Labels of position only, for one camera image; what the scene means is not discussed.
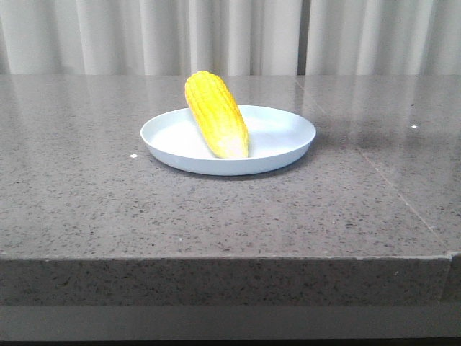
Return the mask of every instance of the gray countertop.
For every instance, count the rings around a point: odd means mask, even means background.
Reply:
[[[0,76],[1,304],[461,300],[461,77],[225,81],[309,119],[307,154],[179,171],[139,132],[187,106],[185,77]]]

